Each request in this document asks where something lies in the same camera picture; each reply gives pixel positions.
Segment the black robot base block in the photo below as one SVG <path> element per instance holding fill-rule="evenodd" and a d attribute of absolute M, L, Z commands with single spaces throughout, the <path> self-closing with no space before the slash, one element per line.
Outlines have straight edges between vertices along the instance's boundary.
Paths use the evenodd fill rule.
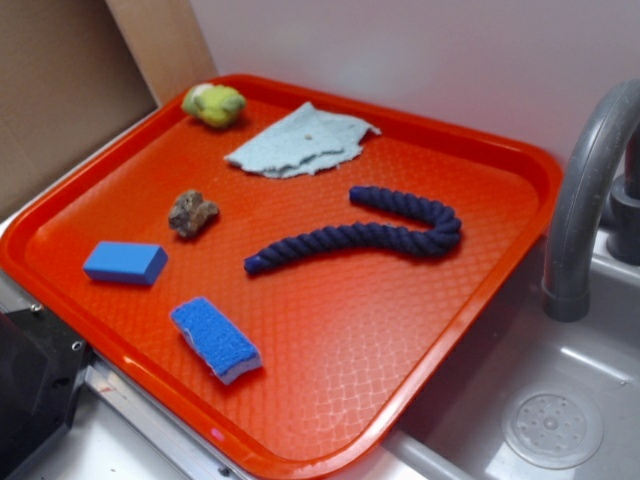
<path fill-rule="evenodd" d="M 1 315 L 1 477 L 16 479 L 71 429 L 89 354 L 46 308 Z"/>

